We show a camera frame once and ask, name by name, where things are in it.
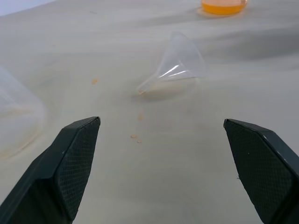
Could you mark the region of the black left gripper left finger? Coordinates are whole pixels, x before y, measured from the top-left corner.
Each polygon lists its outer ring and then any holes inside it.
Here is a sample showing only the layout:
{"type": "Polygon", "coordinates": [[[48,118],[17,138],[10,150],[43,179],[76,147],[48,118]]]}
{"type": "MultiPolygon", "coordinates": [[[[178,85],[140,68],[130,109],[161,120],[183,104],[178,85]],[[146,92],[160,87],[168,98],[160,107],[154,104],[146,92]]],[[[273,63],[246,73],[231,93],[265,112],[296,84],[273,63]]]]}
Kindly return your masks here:
{"type": "Polygon", "coordinates": [[[90,176],[100,118],[65,126],[0,206],[2,224],[71,224],[90,176]]]}

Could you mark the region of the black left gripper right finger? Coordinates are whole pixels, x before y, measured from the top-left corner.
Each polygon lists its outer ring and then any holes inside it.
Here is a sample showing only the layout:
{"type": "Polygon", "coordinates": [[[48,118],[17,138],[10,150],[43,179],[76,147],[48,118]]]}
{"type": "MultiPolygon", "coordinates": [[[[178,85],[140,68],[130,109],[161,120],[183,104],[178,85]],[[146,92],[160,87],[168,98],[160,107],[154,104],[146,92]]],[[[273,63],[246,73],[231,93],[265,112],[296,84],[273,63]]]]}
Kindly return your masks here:
{"type": "Polygon", "coordinates": [[[255,210],[264,224],[299,222],[299,157],[272,130],[224,121],[232,156],[255,210]]]}

